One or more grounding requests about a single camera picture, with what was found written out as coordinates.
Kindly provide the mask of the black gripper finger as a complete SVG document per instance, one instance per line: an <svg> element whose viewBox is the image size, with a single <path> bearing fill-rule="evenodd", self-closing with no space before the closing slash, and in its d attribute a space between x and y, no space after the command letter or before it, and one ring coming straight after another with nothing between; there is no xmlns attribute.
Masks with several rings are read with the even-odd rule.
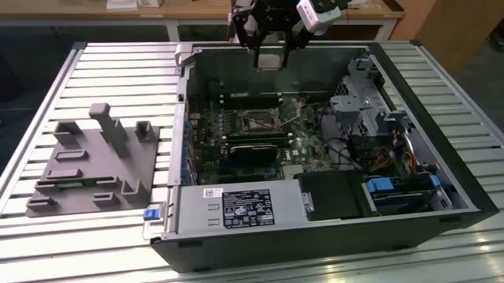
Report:
<svg viewBox="0 0 504 283"><path fill-rule="evenodd" d="M285 43L283 43L283 55L282 55L282 68L287 67L289 63L289 55L290 52L298 49L298 40L294 34L294 31L290 29L289 31L283 32L285 35Z"/></svg>
<svg viewBox="0 0 504 283"><path fill-rule="evenodd" d="M261 49L265 38L266 38L266 33L263 31L258 31L254 35L254 44L253 44L254 68L258 68L258 65L259 65L259 54L261 54L259 49Z"/></svg>

